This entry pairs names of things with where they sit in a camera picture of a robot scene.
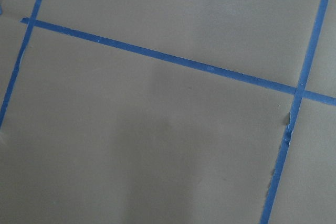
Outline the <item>brown paper table cover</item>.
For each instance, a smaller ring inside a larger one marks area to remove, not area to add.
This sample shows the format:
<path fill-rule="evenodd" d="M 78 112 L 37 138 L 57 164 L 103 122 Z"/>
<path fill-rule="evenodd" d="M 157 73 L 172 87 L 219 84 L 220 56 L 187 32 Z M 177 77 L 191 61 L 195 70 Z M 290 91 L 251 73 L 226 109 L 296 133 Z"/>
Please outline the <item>brown paper table cover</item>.
<path fill-rule="evenodd" d="M 1 0 L 1 223 L 335 223 L 335 0 Z"/>

